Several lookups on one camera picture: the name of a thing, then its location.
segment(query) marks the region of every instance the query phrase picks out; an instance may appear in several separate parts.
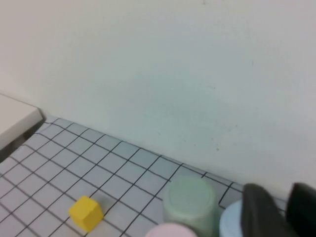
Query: white wall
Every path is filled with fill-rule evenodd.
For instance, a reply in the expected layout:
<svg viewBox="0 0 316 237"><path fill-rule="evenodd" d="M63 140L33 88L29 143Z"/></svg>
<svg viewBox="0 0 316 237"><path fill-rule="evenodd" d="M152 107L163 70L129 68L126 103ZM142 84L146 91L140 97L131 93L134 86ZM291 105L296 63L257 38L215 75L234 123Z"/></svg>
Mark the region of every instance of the white wall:
<svg viewBox="0 0 316 237"><path fill-rule="evenodd" d="M2 1L0 92L283 196L294 181L316 187L315 11L314 0Z"/></svg>

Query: white grid surface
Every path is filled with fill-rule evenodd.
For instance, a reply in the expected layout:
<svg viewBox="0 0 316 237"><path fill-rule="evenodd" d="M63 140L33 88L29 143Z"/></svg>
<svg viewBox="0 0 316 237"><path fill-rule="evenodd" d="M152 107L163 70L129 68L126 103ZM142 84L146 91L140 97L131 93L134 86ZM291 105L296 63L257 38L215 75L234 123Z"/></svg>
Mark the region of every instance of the white grid surface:
<svg viewBox="0 0 316 237"><path fill-rule="evenodd" d="M50 117L0 164L3 237L143 237L162 220L165 186L193 175L215 189L223 211L242 186L132 144ZM90 233L69 219L82 195L95 199L104 219ZM281 210L285 201L277 200Z"/></svg>

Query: pale green cylinder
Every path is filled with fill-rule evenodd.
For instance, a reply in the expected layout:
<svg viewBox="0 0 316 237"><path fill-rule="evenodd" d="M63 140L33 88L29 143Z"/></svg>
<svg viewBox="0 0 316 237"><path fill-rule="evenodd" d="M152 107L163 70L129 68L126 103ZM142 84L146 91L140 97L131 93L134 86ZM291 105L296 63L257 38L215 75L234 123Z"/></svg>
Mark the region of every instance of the pale green cylinder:
<svg viewBox="0 0 316 237"><path fill-rule="evenodd" d="M214 189L191 176L173 181L164 194L163 218L189 227L198 237L218 237L220 215Z"/></svg>

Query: table surface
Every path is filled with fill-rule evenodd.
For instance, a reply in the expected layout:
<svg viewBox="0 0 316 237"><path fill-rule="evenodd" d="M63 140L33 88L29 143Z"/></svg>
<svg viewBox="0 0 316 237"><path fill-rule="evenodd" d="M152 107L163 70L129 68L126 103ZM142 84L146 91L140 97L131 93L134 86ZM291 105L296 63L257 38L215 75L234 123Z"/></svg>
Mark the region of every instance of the table surface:
<svg viewBox="0 0 316 237"><path fill-rule="evenodd" d="M0 164L0 233L4 237L144 237L163 222L166 185L181 175L210 183L221 212L242 186L70 121L50 117ZM96 200L104 219L90 233L68 209ZM276 199L280 210L285 201Z"/></svg>

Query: white shelf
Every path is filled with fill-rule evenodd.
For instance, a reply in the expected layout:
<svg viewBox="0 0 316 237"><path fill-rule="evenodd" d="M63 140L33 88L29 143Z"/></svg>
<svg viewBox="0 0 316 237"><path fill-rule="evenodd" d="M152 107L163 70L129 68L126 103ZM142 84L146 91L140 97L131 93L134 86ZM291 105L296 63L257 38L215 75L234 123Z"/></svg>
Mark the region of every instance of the white shelf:
<svg viewBox="0 0 316 237"><path fill-rule="evenodd" d="M0 149L41 120L38 108L0 95Z"/></svg>

